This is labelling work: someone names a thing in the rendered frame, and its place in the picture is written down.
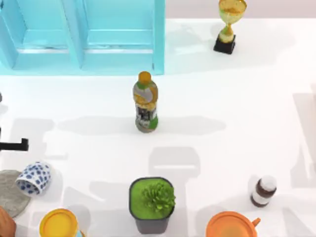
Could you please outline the orange capped drink bottle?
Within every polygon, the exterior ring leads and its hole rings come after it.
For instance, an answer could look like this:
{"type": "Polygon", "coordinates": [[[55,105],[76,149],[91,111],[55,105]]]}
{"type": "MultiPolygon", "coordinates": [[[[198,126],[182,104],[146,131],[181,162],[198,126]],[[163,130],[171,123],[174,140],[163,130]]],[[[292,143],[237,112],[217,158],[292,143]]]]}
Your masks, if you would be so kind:
{"type": "Polygon", "coordinates": [[[147,71],[138,75],[133,87],[133,98],[136,108],[135,124],[143,133],[153,132],[158,126],[157,101],[158,87],[147,71]]]}

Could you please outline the green plant in grey pot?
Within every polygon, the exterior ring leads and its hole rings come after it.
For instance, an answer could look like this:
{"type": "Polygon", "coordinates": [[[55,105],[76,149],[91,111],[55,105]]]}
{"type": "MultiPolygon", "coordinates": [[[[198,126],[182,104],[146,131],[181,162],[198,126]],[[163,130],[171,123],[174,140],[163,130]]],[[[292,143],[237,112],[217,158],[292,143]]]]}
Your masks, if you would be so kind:
{"type": "Polygon", "coordinates": [[[165,233],[175,209],[173,185],[163,177],[141,177],[129,187],[129,212],[139,233],[165,233]]]}

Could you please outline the light blue rack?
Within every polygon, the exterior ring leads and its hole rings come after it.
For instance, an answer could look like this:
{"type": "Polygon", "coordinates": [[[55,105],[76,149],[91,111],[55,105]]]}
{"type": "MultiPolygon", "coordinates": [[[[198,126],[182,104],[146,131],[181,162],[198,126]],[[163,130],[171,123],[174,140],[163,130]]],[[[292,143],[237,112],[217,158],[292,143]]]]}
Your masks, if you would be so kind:
{"type": "Polygon", "coordinates": [[[0,76],[164,73],[165,0],[0,0],[0,76]]]}

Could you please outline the gold trophy with black base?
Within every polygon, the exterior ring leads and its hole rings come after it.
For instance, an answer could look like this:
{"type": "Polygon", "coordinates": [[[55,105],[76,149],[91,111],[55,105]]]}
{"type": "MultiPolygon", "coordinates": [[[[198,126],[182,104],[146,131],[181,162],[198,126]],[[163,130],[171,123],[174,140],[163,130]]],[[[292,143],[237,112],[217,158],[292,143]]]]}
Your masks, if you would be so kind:
{"type": "Polygon", "coordinates": [[[232,24],[243,17],[247,4],[244,0],[219,0],[218,6],[220,18],[226,25],[218,34],[213,50],[232,54],[236,44],[232,24]]]}

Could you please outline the brown bottle with white cap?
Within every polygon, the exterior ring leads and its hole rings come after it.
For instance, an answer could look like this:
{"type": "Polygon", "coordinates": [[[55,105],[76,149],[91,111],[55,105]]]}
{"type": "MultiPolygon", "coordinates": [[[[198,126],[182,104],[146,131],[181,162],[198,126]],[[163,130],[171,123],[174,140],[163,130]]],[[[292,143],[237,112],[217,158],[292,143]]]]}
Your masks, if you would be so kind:
{"type": "Polygon", "coordinates": [[[273,176],[261,177],[250,195],[251,202],[256,207],[265,207],[269,204],[272,196],[277,190],[277,181],[273,176]]]}

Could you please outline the orange lidded cup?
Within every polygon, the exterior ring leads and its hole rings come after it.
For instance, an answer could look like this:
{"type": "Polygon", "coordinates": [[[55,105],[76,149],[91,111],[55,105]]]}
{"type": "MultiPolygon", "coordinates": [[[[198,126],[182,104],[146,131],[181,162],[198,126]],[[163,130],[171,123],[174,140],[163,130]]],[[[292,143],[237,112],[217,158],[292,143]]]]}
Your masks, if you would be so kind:
{"type": "Polygon", "coordinates": [[[260,218],[250,221],[237,212],[223,211],[209,220],[205,237],[257,237],[255,227],[260,221],[260,218]]]}

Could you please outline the blue and white patterned cup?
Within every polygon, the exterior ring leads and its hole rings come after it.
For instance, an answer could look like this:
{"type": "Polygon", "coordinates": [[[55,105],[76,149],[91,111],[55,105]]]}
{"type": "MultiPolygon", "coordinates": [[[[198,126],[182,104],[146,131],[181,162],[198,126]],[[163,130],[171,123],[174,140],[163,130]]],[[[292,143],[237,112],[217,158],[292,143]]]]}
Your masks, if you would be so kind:
{"type": "Polygon", "coordinates": [[[25,195],[38,196],[48,187],[51,176],[50,165],[46,162],[36,161],[24,168],[15,184],[25,195]]]}

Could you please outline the yellow lidded can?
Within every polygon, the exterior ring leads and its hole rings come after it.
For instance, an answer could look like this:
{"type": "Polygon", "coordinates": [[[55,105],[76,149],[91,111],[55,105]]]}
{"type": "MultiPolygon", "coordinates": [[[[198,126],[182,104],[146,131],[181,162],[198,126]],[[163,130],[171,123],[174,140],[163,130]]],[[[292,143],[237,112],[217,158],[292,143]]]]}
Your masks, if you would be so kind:
{"type": "Polygon", "coordinates": [[[40,237],[85,237],[71,211],[55,209],[47,213],[39,226],[40,237]]]}

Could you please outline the grey round coaster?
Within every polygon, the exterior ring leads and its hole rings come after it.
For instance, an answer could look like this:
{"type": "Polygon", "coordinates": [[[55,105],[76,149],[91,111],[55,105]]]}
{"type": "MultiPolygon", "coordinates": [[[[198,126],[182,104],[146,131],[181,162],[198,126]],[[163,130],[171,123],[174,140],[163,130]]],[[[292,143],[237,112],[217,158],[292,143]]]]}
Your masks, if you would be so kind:
{"type": "Polygon", "coordinates": [[[21,174],[17,170],[0,171],[0,206],[5,209],[11,218],[21,214],[30,202],[30,197],[20,191],[15,184],[21,174]]]}

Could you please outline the brown rounded object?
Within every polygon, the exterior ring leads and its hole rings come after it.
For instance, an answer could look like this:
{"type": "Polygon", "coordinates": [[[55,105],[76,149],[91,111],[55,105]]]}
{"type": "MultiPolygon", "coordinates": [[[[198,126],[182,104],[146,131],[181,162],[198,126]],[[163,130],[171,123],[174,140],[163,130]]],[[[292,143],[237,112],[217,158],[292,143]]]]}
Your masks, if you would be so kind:
{"type": "Polygon", "coordinates": [[[16,223],[0,206],[0,237],[15,237],[16,223]]]}

